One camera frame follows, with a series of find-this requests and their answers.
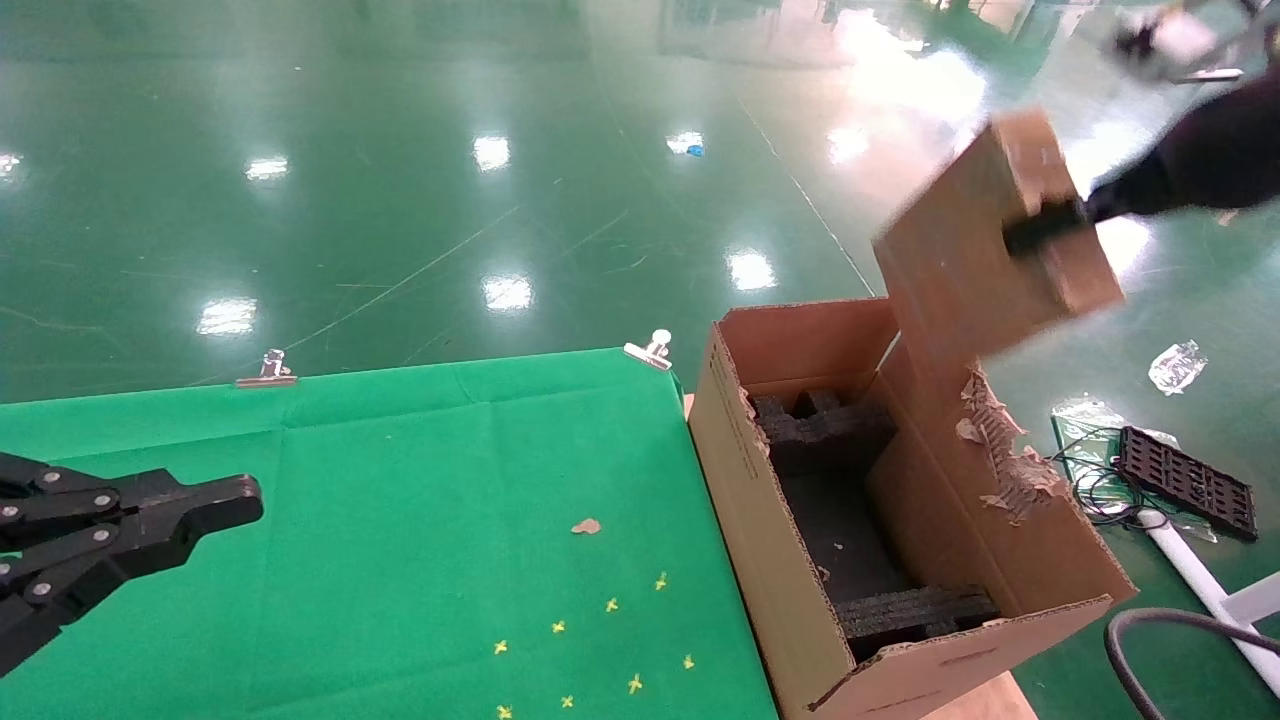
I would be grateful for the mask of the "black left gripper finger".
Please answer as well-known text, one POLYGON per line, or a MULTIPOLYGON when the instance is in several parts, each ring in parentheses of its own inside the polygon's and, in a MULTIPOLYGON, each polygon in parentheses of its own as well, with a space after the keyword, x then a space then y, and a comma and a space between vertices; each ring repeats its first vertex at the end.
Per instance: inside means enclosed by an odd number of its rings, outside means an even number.
POLYGON ((136 533, 145 544, 198 539, 262 515, 260 484, 247 474, 183 484, 164 469, 104 478, 3 455, 5 550, 68 538, 93 547, 110 544, 120 533, 136 533))
POLYGON ((55 536, 4 516, 3 674, 18 669, 127 582, 178 568, 205 536, 256 520, 124 516, 55 536))

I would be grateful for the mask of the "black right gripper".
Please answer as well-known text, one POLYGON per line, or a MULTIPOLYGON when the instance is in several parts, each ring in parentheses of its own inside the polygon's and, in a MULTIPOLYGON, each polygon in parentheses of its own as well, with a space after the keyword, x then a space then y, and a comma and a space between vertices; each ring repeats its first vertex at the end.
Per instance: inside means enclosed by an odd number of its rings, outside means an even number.
POLYGON ((1057 237, 1120 217, 1170 209, 1245 210, 1279 193, 1279 74, 1266 72, 1188 111, 1144 158, 1089 196, 1047 200, 1005 225, 1005 249, 1024 258, 1057 237))

